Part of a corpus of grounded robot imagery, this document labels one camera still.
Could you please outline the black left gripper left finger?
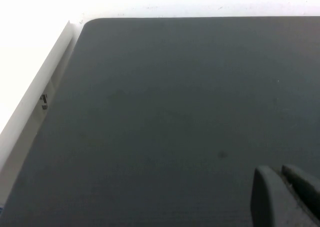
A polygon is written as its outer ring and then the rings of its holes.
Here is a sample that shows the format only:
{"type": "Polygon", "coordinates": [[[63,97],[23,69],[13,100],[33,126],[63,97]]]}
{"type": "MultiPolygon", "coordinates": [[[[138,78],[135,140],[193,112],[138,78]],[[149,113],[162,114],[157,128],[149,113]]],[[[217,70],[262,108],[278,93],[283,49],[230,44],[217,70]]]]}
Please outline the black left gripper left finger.
{"type": "Polygon", "coordinates": [[[254,171],[250,200],[255,227],[304,227],[306,213],[281,177],[268,166],[254,171]]]}

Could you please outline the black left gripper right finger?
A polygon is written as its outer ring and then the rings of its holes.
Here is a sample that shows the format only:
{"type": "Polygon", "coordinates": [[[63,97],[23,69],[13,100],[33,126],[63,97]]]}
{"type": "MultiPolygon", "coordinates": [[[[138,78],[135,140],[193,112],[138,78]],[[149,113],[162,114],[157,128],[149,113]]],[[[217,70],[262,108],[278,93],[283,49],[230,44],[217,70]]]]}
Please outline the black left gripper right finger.
{"type": "Polygon", "coordinates": [[[320,226],[320,179],[296,165],[284,164],[281,175],[301,209],[320,226]]]}

